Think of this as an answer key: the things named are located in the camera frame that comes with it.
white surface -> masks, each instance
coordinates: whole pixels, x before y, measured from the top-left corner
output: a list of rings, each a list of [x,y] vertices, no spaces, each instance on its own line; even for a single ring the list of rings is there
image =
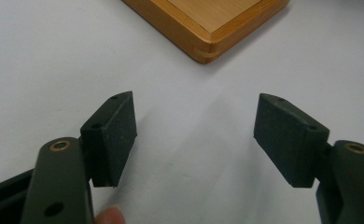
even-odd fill
[[[208,65],[119,0],[0,0],[0,182],[79,136],[109,96],[133,91],[138,137],[120,186],[93,191],[129,224],[318,224],[253,139],[260,92],[364,143],[364,1],[300,0]]]

finger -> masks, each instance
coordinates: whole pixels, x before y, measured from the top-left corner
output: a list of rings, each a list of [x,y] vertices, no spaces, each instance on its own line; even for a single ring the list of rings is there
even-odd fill
[[[95,224],[126,224],[126,221],[120,210],[116,206],[111,206],[98,214]]]

wooden box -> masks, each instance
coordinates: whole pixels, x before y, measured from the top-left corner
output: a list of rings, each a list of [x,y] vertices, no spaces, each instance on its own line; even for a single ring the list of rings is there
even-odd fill
[[[289,0],[123,0],[190,57],[210,63]]]

wooden edge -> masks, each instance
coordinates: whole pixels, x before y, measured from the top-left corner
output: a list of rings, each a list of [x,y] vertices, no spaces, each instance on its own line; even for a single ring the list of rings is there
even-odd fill
[[[252,33],[289,0],[261,0],[212,34],[166,0],[123,0],[198,63],[210,63]]]

wooden tray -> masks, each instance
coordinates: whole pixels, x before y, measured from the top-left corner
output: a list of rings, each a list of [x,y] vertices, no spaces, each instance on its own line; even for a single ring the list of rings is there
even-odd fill
[[[199,63],[210,63],[289,0],[123,0]]]

